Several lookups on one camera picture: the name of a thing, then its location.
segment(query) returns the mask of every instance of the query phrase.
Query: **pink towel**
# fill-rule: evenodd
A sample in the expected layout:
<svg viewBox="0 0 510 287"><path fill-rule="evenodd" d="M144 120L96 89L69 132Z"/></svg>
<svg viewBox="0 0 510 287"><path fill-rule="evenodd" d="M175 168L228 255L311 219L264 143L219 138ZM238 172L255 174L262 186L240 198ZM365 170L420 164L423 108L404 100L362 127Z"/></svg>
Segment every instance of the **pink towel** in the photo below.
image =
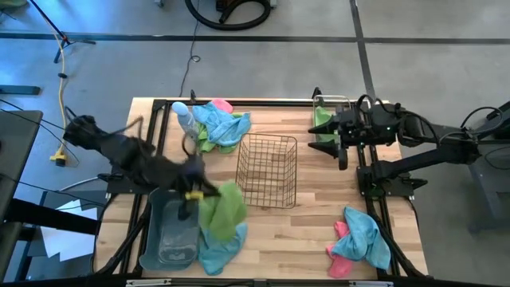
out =
<svg viewBox="0 0 510 287"><path fill-rule="evenodd" d="M224 112L228 112L228 113L233 112L232 104L229 104L229 102L226 100L214 99L214 100L212 100L212 102L216 106L216 108L221 109Z"/></svg>
<svg viewBox="0 0 510 287"><path fill-rule="evenodd" d="M345 222L335 222L335 230L339 238L349 234L349 226L347 226ZM352 270L352 261L332 254L333 246L335 246L335 244L326 247L326 253L328 253L329 257L333 260L328 275L333 278L346 277Z"/></svg>

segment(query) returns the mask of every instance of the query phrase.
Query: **gray floor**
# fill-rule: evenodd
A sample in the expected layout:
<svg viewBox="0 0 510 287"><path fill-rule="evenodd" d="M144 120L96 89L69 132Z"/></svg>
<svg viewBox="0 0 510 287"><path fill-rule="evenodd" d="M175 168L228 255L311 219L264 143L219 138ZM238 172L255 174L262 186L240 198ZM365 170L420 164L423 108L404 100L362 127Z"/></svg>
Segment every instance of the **gray floor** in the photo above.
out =
<svg viewBox="0 0 510 287"><path fill-rule="evenodd" d="M213 1L204 14L217 17ZM279 0L262 26L235 35L355 36L348 0ZM75 33L190 35L194 19L182 1L40 1L63 30ZM359 0L366 37L510 37L510 4L505 0ZM233 21L258 13L246 4ZM32 6L0 16L0 32L48 33ZM225 35L201 26L200 35ZM40 96L4 96L26 109L40 109L60 123L57 102L60 65L52 63L55 41L0 40L0 83L38 85ZM65 103L91 114L113 130L125 124L134 96L176 96L186 67L189 42L99 41L66 49ZM499 106L510 89L508 45L368 45L367 56L378 97L400 101L436 123L459 125L481 105ZM352 98L365 92L354 43L198 42L184 95L309 98L314 87ZM49 162L58 142L40 131L22 180L63 187L99 172L105 159L72 147L76 168ZM403 148L404 156L429 146ZM423 248L437 278L510 285L510 233L470 234L466 226L481 206L467 167L441 164L414 173L429 185L417 193ZM17 196L38 202L39 192L19 187Z"/></svg>

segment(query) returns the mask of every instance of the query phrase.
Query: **light blue towel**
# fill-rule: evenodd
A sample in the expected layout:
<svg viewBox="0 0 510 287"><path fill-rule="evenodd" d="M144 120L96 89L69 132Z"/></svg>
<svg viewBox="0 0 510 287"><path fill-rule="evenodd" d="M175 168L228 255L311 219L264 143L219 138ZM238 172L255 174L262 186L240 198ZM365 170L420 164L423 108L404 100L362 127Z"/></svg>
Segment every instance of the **light blue towel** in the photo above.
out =
<svg viewBox="0 0 510 287"><path fill-rule="evenodd" d="M342 237L331 252L352 261L366 258L370 265L388 269L391 259L390 248L379 233L374 219L349 206L343 210L343 216L349 225L350 233Z"/></svg>
<svg viewBox="0 0 510 287"><path fill-rule="evenodd" d="M211 143L223 147L237 144L251 126L248 113L240 118L234 118L228 112L216 108L212 102L202 106L193 106L193 116L198 122L205 124L208 133L207 139Z"/></svg>
<svg viewBox="0 0 510 287"><path fill-rule="evenodd" d="M236 235L229 242L220 242L211 236L208 230L202 230L203 238L198 246L198 260L207 275L218 275L223 267L234 258L245 244L248 225L240 223L236 226Z"/></svg>

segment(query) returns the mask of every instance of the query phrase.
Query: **yellow connector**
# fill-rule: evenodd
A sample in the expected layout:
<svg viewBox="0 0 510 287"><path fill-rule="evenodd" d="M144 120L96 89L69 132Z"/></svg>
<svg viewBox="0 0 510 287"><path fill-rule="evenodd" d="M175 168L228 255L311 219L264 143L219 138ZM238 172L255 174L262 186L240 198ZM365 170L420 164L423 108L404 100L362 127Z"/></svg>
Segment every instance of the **yellow connector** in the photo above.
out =
<svg viewBox="0 0 510 287"><path fill-rule="evenodd" d="M54 161L58 167L65 167L65 163L67 162L67 155L65 155L62 149L59 148L54 155L49 157L49 159Z"/></svg>
<svg viewBox="0 0 510 287"><path fill-rule="evenodd" d="M201 192L201 191L191 191L191 192L187 192L185 195L186 197L186 200L191 200L191 199L203 199L204 198L204 193Z"/></svg>

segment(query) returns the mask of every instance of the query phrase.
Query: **plastic container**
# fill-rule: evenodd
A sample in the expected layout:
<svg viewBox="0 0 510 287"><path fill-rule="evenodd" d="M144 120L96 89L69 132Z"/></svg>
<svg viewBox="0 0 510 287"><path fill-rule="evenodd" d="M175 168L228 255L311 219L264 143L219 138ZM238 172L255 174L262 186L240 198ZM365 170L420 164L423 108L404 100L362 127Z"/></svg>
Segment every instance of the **plastic container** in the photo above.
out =
<svg viewBox="0 0 510 287"><path fill-rule="evenodd" d="M149 195L151 222L145 254L140 265L150 271L176 271L188 267L198 254L198 204L189 202L191 216L178 220L179 206L174 191L157 189Z"/></svg>
<svg viewBox="0 0 510 287"><path fill-rule="evenodd" d="M193 114L190 109L181 102L174 102L172 104L172 110L177 114L178 124L181 125L183 131L190 135L191 139L198 140L198 127L194 121Z"/></svg>

